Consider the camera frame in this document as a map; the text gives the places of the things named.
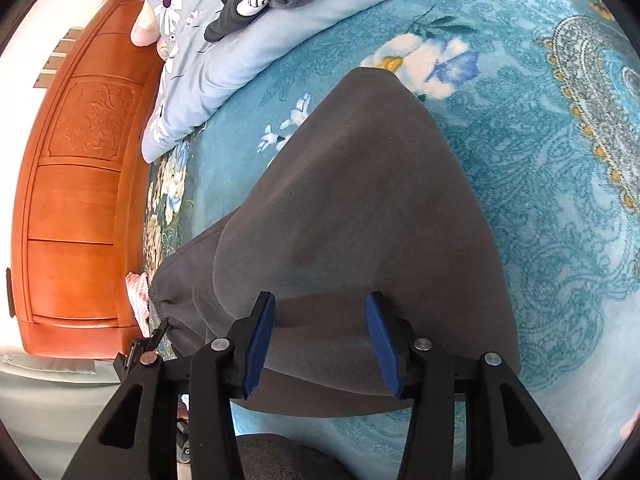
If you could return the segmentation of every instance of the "daisy print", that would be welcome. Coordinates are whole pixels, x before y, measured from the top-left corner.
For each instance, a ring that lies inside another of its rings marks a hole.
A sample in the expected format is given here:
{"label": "daisy print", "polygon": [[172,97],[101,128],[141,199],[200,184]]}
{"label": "daisy print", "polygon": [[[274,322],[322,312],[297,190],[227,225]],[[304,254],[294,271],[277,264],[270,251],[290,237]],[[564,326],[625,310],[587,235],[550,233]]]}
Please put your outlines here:
{"label": "daisy print", "polygon": [[182,0],[157,0],[160,2],[154,8],[158,23],[166,36],[175,32],[175,26],[180,21],[179,10],[182,10]]}
{"label": "daisy print", "polygon": [[160,74],[160,85],[158,86],[158,95],[164,94],[164,89],[166,88],[166,72],[162,70]]}
{"label": "daisy print", "polygon": [[267,124],[267,127],[264,129],[264,135],[262,136],[262,140],[260,144],[258,144],[258,153],[262,153],[269,146],[275,146],[276,151],[279,152],[284,145],[289,142],[293,134],[289,134],[288,136],[281,136],[278,134],[274,134],[271,130],[271,125]]}
{"label": "daisy print", "polygon": [[478,76],[478,55],[460,38],[423,40],[407,33],[387,41],[360,66],[395,73],[417,96],[444,99]]}
{"label": "daisy print", "polygon": [[156,142],[161,142],[162,140],[168,137],[166,130],[164,129],[164,123],[162,122],[162,108],[164,107],[164,101],[160,103],[154,114],[152,115],[153,119],[151,124],[149,125],[151,129],[151,133],[154,136],[154,140]]}
{"label": "daisy print", "polygon": [[200,17],[202,16],[202,10],[192,10],[189,15],[187,16],[187,19],[184,21],[187,25],[193,26],[193,23]]}
{"label": "daisy print", "polygon": [[298,102],[296,103],[296,107],[289,114],[289,119],[287,119],[280,125],[280,129],[285,130],[286,128],[289,128],[293,124],[295,124],[296,126],[300,126],[300,124],[305,122],[306,118],[309,117],[308,110],[309,110],[310,102],[311,102],[311,95],[309,94],[304,94],[302,98],[298,99]]}
{"label": "daisy print", "polygon": [[180,52],[180,49],[178,48],[178,43],[176,42],[174,47],[169,52],[169,57],[164,62],[164,69],[169,75],[171,75],[171,73],[174,71],[174,59],[178,55],[178,52]]}

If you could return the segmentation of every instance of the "carved wood panel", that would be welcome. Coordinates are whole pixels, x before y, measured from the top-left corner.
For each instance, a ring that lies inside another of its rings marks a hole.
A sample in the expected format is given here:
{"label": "carved wood panel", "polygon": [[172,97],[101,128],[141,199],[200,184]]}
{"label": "carved wood panel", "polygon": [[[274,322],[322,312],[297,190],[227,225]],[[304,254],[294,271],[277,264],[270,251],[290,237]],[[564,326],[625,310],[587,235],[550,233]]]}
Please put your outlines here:
{"label": "carved wood panel", "polygon": [[135,112],[135,88],[126,82],[75,80],[53,125],[48,156],[119,159]]}

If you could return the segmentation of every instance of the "metal pin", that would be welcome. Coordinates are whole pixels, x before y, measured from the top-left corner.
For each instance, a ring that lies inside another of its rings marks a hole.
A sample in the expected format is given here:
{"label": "metal pin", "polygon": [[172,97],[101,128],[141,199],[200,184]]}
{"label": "metal pin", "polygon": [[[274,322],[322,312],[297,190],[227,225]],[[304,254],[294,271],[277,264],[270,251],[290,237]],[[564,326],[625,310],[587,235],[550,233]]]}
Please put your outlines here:
{"label": "metal pin", "polygon": [[414,341],[414,347],[415,347],[416,350],[421,350],[421,351],[425,352],[425,351],[431,350],[433,348],[433,343],[431,343],[431,341],[429,341],[425,337],[419,337],[418,339],[416,339]]}
{"label": "metal pin", "polygon": [[213,348],[217,352],[222,352],[229,348],[229,339],[225,339],[223,337],[219,337],[218,339],[214,339],[211,342],[211,348]]}
{"label": "metal pin", "polygon": [[495,352],[485,354],[484,360],[488,365],[497,366],[502,363],[502,358]]}
{"label": "metal pin", "polygon": [[140,364],[144,366],[151,366],[158,360],[158,354],[156,352],[145,352],[140,356]]}

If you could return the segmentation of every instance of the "white patterned cloth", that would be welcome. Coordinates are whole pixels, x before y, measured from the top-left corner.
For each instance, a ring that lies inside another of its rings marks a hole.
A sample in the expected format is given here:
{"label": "white patterned cloth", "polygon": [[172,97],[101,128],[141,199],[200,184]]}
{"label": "white patterned cloth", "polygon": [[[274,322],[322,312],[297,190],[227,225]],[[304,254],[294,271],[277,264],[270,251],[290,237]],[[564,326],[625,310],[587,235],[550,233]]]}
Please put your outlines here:
{"label": "white patterned cloth", "polygon": [[129,303],[133,309],[133,314],[136,316],[136,321],[142,335],[144,337],[151,336],[149,330],[149,293],[148,282],[146,280],[146,272],[142,274],[134,274],[130,272],[125,278],[125,284],[127,285],[127,295],[129,297]]}
{"label": "white patterned cloth", "polygon": [[142,155],[152,162],[204,124],[273,61],[340,20],[385,0],[313,0],[296,9],[271,9],[214,44],[204,40],[204,28],[222,10],[220,0],[180,0],[182,9],[174,9],[175,13],[174,0],[148,1],[167,9],[164,22],[170,13],[168,26],[175,25],[175,32],[165,38],[170,50],[180,43],[170,64],[172,72],[163,74],[166,88],[156,103],[156,109],[163,105],[161,119],[143,134]]}

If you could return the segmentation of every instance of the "white wall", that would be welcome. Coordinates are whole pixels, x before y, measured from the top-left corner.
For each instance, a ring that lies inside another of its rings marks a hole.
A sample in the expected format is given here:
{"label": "white wall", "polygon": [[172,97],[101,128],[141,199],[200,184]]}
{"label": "white wall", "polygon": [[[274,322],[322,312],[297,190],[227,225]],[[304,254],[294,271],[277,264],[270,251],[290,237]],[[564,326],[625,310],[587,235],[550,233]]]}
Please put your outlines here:
{"label": "white wall", "polygon": [[[33,88],[40,70],[71,27],[84,27],[102,0],[39,0],[0,56],[0,118],[4,199],[0,203],[0,270],[10,266],[11,221],[18,170],[46,90]],[[17,322],[0,290],[0,347],[21,349]]]}

